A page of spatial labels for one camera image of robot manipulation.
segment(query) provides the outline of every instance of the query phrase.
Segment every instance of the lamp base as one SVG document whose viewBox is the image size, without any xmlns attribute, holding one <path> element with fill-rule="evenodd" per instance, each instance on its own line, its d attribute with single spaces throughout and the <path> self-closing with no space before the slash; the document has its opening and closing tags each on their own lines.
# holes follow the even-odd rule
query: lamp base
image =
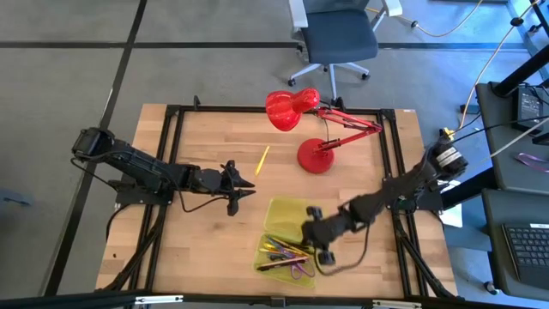
<svg viewBox="0 0 549 309">
<path fill-rule="evenodd" d="M 304 141 L 298 149 L 298 162 L 309 173 L 324 173 L 334 164 L 334 150 L 315 151 L 318 144 L 324 142 L 320 138 Z"/>
</svg>

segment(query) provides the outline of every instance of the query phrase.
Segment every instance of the white cable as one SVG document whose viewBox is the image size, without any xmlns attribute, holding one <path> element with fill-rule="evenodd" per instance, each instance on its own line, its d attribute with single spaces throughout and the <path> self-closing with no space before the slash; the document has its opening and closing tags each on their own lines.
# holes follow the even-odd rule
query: white cable
<svg viewBox="0 0 549 309">
<path fill-rule="evenodd" d="M 502 151 L 506 150 L 508 147 L 510 147 L 512 144 L 514 144 L 516 141 L 520 140 L 521 138 L 525 137 L 526 135 L 530 134 L 530 132 L 532 132 L 533 130 L 536 130 L 539 126 L 543 125 L 544 123 L 546 123 L 547 121 L 549 121 L 549 118 L 545 118 L 543 119 L 543 121 L 541 121 L 540 123 L 538 123 L 537 125 L 533 126 L 532 128 L 524 131 L 524 133 L 522 133 L 520 136 L 517 136 L 515 137 L 512 141 L 508 142 L 507 144 L 505 144 L 502 148 L 494 151 L 492 154 L 490 154 L 489 156 L 487 156 L 486 158 L 484 158 L 483 160 L 479 161 L 479 163 L 477 163 L 475 165 L 475 167 L 477 167 L 478 165 L 484 163 L 485 161 L 487 160 L 490 160 L 491 158 L 495 157 L 496 155 L 499 155 L 502 153 Z"/>
<path fill-rule="evenodd" d="M 469 17 L 471 17 L 473 15 L 473 13 L 479 8 L 479 6 L 482 4 L 484 0 L 479 0 L 477 2 L 477 5 L 473 8 L 473 10 L 467 15 L 465 16 L 465 18 L 460 21 L 460 23 L 457 24 L 457 26 L 453 27 L 451 30 L 445 32 L 445 33 L 441 33 L 441 34 L 434 34 L 434 33 L 430 33 L 429 31 L 425 30 L 422 26 L 420 26 L 419 22 L 418 21 L 412 21 L 411 19 L 407 18 L 407 17 L 404 17 L 404 16 L 400 16 L 400 15 L 397 15 L 397 16 L 394 16 L 395 18 L 400 18 L 404 21 L 407 21 L 411 24 L 414 24 L 416 23 L 416 28 L 418 28 L 419 30 L 421 30 L 421 32 L 429 35 L 429 36 L 432 36 L 433 38 L 441 38 L 443 36 L 446 36 L 450 33 L 453 33 L 455 30 L 459 29 L 461 26 L 463 26 L 463 24 L 465 23 L 465 21 L 467 21 L 469 19 Z M 366 8 L 367 10 L 369 10 L 370 12 L 374 12 L 374 13 L 379 13 L 379 10 L 377 9 L 370 9 L 370 8 Z"/>
<path fill-rule="evenodd" d="M 522 12 L 522 14 L 518 17 L 518 18 L 522 18 L 523 16 L 525 16 L 525 14 L 527 12 L 529 12 L 529 10 L 535 5 L 537 4 L 538 0 L 532 2 L 530 4 L 530 6 L 528 6 L 524 12 Z M 504 44 L 505 40 L 507 39 L 507 37 L 509 37 L 509 35 L 511 34 L 511 32 L 513 31 L 513 29 L 515 28 L 515 26 L 511 26 L 511 28 L 509 29 L 509 31 L 505 34 L 504 38 L 501 40 L 501 42 L 499 42 L 499 45 L 498 45 L 498 48 L 496 48 L 496 50 L 494 51 L 494 53 L 492 54 L 492 56 L 490 57 L 490 59 L 488 59 L 488 62 L 486 62 L 486 64 L 484 65 L 484 68 L 482 68 L 482 70 L 480 71 L 479 75 L 477 76 L 477 79 L 474 81 L 474 84 L 473 86 L 471 87 L 471 91 L 469 91 L 469 96 L 467 98 L 467 103 L 465 103 L 465 108 L 463 109 L 463 116 L 462 116 L 462 121 L 460 122 L 460 126 L 456 129 L 456 130 L 459 130 L 463 127 L 463 124 L 465 124 L 465 116 L 467 114 L 467 109 L 469 108 L 469 103 L 471 103 L 471 99 L 473 98 L 473 93 L 474 93 L 474 88 L 475 86 L 479 83 L 479 80 L 480 78 L 484 75 L 484 72 L 486 71 L 486 69 L 488 68 L 488 65 L 490 65 L 490 63 L 492 62 L 492 60 L 496 57 L 496 55 L 498 54 L 499 50 L 501 49 L 501 46 Z"/>
</svg>

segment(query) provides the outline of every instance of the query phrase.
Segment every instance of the chair leg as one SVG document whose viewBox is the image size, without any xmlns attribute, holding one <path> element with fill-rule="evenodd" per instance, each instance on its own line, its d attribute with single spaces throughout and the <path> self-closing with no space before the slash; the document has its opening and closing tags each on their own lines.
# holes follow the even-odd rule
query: chair leg
<svg viewBox="0 0 549 309">
<path fill-rule="evenodd" d="M 329 65 L 329 81 L 332 85 L 332 97 L 334 100 L 337 100 L 337 91 L 335 90 L 335 72 L 334 72 L 334 65 Z"/>
<path fill-rule="evenodd" d="M 311 72 L 312 70 L 318 68 L 320 66 L 320 64 L 309 64 L 307 65 L 306 67 L 304 67 L 301 71 L 297 72 L 296 74 L 290 76 L 290 80 L 298 77 L 298 76 L 302 76 L 303 74 L 305 73 L 309 73 Z"/>
<path fill-rule="evenodd" d="M 346 63 L 346 64 L 336 64 L 336 65 L 341 66 L 342 68 L 347 68 L 347 69 L 353 70 L 355 72 L 364 73 L 366 75 L 370 74 L 370 71 L 368 69 L 363 68 L 358 64 Z"/>
</svg>

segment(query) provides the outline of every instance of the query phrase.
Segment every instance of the yellow pencil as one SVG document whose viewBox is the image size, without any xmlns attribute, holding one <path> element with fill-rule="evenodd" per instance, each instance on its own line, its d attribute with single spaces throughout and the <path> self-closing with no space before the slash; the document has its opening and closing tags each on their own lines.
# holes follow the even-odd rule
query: yellow pencil
<svg viewBox="0 0 549 309">
<path fill-rule="evenodd" d="M 303 254 L 305 256 L 309 255 L 309 253 L 307 252 L 303 252 L 301 251 L 300 249 L 292 246 L 292 245 L 289 245 L 287 243 L 285 243 L 284 241 L 280 240 L 280 239 L 276 239 L 275 237 L 273 236 L 270 236 L 270 238 L 274 241 L 276 241 L 277 243 L 281 244 L 282 246 L 285 246 L 287 250 L 290 250 L 290 251 L 293 251 L 293 252 L 297 252 L 298 254 Z"/>
<path fill-rule="evenodd" d="M 277 250 L 269 250 L 269 249 L 263 249 L 263 248 L 259 248 L 259 251 L 261 251 L 261 252 L 269 252 L 269 253 L 280 253 L 280 252 L 277 251 Z"/>
<path fill-rule="evenodd" d="M 257 164 L 256 167 L 256 176 L 259 174 L 259 171 L 261 171 L 261 167 L 263 166 L 263 162 L 265 161 L 265 157 L 267 156 L 268 149 L 271 148 L 270 146 L 267 146 L 265 148 L 265 152 L 263 152 L 263 156 L 261 157 L 261 160 L 259 160 L 259 164 Z"/>
</svg>

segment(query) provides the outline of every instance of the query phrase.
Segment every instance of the yellow cable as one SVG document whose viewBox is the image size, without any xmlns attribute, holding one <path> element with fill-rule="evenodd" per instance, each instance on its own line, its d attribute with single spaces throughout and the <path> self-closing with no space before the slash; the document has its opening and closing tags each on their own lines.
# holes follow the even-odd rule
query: yellow cable
<svg viewBox="0 0 549 309">
<path fill-rule="evenodd" d="M 530 4 L 530 6 L 528 6 L 524 12 L 522 12 L 522 14 L 518 17 L 518 18 L 522 18 L 523 16 L 525 16 L 525 14 L 527 12 L 529 12 L 529 10 L 535 5 L 537 4 L 539 0 L 535 0 L 534 2 L 532 2 Z M 460 122 L 460 126 L 457 128 L 458 130 L 461 129 L 463 127 L 463 124 L 465 123 L 465 116 L 467 114 L 467 109 L 469 108 L 469 103 L 471 103 L 471 98 L 473 98 L 473 93 L 474 93 L 474 87 L 477 85 L 477 83 L 479 82 L 480 78 L 482 77 L 482 75 L 484 74 L 484 72 L 486 71 L 486 68 L 488 68 L 488 65 L 492 62 L 492 60 L 496 57 L 496 55 L 498 54 L 499 50 L 501 49 L 501 46 L 504 44 L 505 40 L 507 39 L 507 37 L 510 35 L 510 33 L 513 31 L 513 29 L 515 28 L 515 26 L 511 26 L 511 28 L 509 29 L 509 31 L 505 34 L 504 38 L 501 40 L 501 42 L 499 42 L 499 45 L 498 45 L 498 48 L 496 48 L 496 50 L 494 51 L 494 53 L 492 54 L 492 56 L 490 57 L 490 59 L 488 59 L 488 62 L 486 62 L 486 64 L 484 65 L 484 68 L 482 68 L 482 70 L 480 71 L 480 74 L 479 76 L 477 76 L 477 79 L 476 81 L 474 81 L 474 84 L 473 86 L 471 87 L 471 91 L 469 91 L 469 96 L 467 98 L 467 103 L 465 103 L 465 108 L 463 109 L 463 116 L 462 116 L 462 121 Z"/>
<path fill-rule="evenodd" d="M 479 8 L 480 4 L 483 2 L 484 0 L 479 0 L 479 2 L 477 3 L 477 5 L 474 7 L 474 9 L 467 15 L 465 16 L 465 18 L 460 21 L 460 23 L 457 24 L 457 26 L 455 26 L 453 29 L 449 30 L 448 32 L 446 33 L 442 33 L 442 34 L 433 34 L 433 33 L 430 33 L 429 31 L 425 30 L 422 26 L 419 25 L 419 23 L 417 24 L 417 28 L 419 30 L 421 30 L 423 33 L 429 35 L 429 36 L 432 36 L 433 38 L 440 38 L 440 37 L 443 37 L 443 36 L 446 36 L 450 33 L 453 33 L 455 30 L 459 29 L 464 23 L 465 21 L 467 21 L 469 19 L 469 17 L 471 17 L 473 15 L 473 13 Z M 370 12 L 375 12 L 375 13 L 379 13 L 379 11 L 377 9 L 370 9 L 370 8 L 366 8 L 367 10 L 369 10 Z M 400 18 L 404 21 L 407 21 L 409 23 L 414 23 L 414 21 L 404 17 L 404 16 L 395 16 L 396 18 Z"/>
</svg>

